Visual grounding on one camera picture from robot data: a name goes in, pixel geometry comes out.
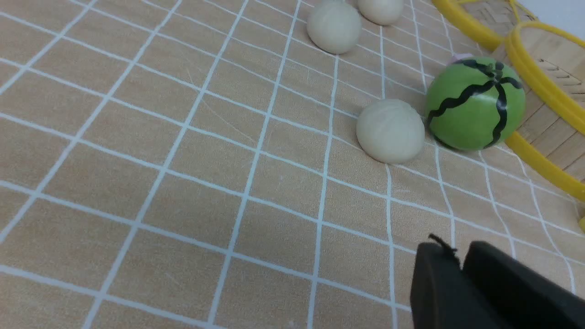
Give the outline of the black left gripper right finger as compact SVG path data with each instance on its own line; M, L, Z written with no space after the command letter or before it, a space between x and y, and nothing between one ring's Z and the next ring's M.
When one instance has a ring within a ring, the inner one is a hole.
M473 241L463 272L514 329L583 329L585 302L485 241Z

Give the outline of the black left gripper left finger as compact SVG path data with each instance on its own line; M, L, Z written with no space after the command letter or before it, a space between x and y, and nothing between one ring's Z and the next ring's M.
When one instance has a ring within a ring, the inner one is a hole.
M416 329L501 329L503 321L488 306L460 267L456 248L439 236L416 249L410 303Z

